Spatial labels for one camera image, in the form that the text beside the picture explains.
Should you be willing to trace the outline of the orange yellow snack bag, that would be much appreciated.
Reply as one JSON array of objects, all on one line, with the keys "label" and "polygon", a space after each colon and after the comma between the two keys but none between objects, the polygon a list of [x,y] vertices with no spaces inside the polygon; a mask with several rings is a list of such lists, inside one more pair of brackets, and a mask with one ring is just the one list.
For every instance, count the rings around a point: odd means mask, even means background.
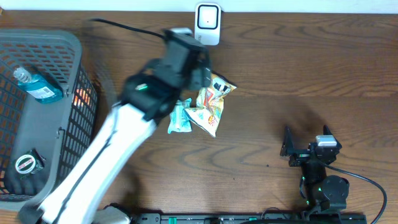
[{"label": "orange yellow snack bag", "polygon": [[190,121],[215,138],[224,110],[224,98],[235,89],[236,86],[225,77],[212,73],[210,86],[198,92],[196,107],[186,108],[185,113]]}]

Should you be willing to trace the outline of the teal wet wipes pack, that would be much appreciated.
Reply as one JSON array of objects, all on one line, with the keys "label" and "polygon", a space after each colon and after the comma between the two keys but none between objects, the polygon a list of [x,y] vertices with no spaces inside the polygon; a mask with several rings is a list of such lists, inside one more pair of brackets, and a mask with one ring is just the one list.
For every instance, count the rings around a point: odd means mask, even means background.
[{"label": "teal wet wipes pack", "polygon": [[192,131],[190,119],[186,114],[185,109],[190,107],[192,102],[191,98],[180,101],[178,100],[175,104],[173,111],[170,113],[170,124],[168,127],[168,133],[189,133]]}]

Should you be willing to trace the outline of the green round-label box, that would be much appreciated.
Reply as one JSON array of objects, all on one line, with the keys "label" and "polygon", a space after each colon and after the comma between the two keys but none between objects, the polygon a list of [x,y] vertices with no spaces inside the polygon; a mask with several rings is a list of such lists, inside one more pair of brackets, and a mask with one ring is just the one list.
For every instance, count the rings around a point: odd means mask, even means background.
[{"label": "green round-label box", "polygon": [[25,179],[45,167],[46,158],[41,156],[36,149],[31,149],[19,156],[13,166],[20,179]]}]

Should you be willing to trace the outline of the orange white Kleenex tissue pack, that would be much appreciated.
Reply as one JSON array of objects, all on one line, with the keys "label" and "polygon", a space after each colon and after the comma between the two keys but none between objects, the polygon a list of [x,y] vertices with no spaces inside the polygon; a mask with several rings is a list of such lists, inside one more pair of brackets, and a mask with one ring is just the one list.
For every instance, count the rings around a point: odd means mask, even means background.
[{"label": "orange white Kleenex tissue pack", "polygon": [[90,93],[91,90],[89,89],[83,89],[83,88],[77,89],[75,92],[73,105],[77,106],[78,108],[89,106],[91,101]]}]

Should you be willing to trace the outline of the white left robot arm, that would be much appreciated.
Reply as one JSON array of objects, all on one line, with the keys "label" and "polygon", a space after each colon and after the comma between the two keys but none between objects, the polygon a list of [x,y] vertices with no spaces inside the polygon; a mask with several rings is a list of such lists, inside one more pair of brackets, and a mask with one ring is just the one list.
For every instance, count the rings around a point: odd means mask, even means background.
[{"label": "white left robot arm", "polygon": [[181,92],[211,83],[208,49],[188,28],[165,30],[165,55],[148,61],[123,86],[101,129],[65,180],[21,223],[92,223],[98,205],[128,159],[175,108]]}]

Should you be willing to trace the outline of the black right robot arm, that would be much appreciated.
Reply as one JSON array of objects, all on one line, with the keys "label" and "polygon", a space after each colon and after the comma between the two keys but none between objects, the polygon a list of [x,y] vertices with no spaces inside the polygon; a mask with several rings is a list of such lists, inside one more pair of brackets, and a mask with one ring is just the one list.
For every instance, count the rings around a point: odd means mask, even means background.
[{"label": "black right robot arm", "polygon": [[326,174],[327,165],[336,161],[341,148],[328,126],[323,127],[323,134],[316,136],[306,149],[296,148],[290,129],[284,129],[280,156],[289,158],[289,166],[301,168],[300,193],[307,199],[309,209],[317,213],[339,212],[346,208],[349,182]]}]

